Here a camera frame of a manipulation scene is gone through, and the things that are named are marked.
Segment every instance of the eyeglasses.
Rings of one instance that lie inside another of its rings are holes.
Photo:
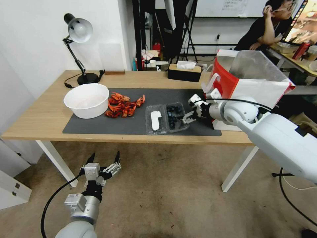
[[[279,12],[279,11],[285,11],[285,10],[288,11],[288,12],[290,12],[290,11],[292,11],[292,10],[294,9],[294,6],[295,6],[295,3],[292,2],[289,7],[287,7],[287,8],[282,8],[282,9],[277,9],[277,10],[274,10],[273,12]]]

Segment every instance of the hand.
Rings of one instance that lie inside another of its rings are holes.
[[[263,9],[263,16],[265,19],[271,18],[272,15],[272,7],[270,5],[267,5],[264,9]]]
[[[275,37],[275,43],[278,43],[283,38],[282,34],[280,33],[277,37]]]
[[[250,50],[256,50],[259,48],[262,44],[259,42],[254,43],[253,45],[250,46]]]

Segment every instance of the tissue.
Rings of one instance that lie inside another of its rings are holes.
[[[188,61],[178,61],[177,68],[180,69],[193,69],[195,68],[196,63],[195,62],[188,62]]]

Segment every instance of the desk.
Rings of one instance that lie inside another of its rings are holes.
[[[278,58],[280,61],[276,65],[278,68],[281,68],[284,62],[288,62],[294,66],[294,68],[298,69],[301,72],[307,72],[310,76],[317,77],[317,71],[312,71],[309,69],[309,62],[302,62],[299,60],[292,59],[294,53],[291,54],[283,54],[280,53],[277,49],[276,45],[271,45],[267,49],[274,57]]]
[[[246,151],[225,180],[224,191],[230,188],[258,150],[252,146],[246,134],[235,131],[223,131],[220,137],[63,134],[62,131],[73,114],[63,103],[63,98],[69,91],[64,86],[64,80],[78,73],[75,70],[65,71],[2,135],[3,139],[36,140],[68,181],[75,176],[50,141],[247,145]],[[76,85],[76,78],[68,83]],[[170,80],[166,72],[128,71],[124,75],[104,75],[100,83],[109,88],[200,88],[200,83]],[[74,181],[71,185],[76,186],[77,182]]]

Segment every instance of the red bottle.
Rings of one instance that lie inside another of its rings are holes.
[[[309,46],[310,46],[310,43],[307,43],[307,42],[302,43],[300,47],[298,48],[298,50],[293,55],[292,59],[299,60],[303,56],[303,54],[307,51]]]

